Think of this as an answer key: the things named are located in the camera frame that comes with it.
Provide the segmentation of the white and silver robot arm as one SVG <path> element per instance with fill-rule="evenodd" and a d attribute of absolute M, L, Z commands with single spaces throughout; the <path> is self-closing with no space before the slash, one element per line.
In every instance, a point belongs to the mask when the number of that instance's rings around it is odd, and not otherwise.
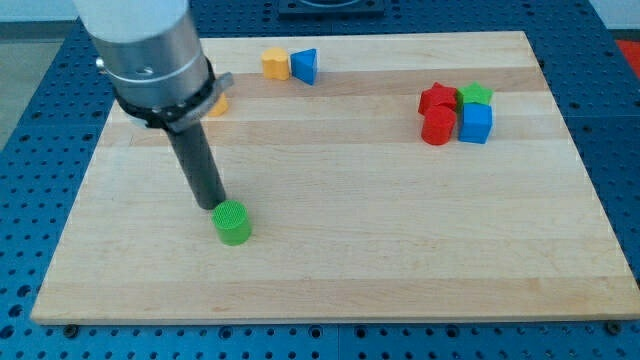
<path fill-rule="evenodd" d="M 74 0 L 96 65 L 136 123 L 180 133 L 234 84 L 204 54 L 188 0 Z"/>

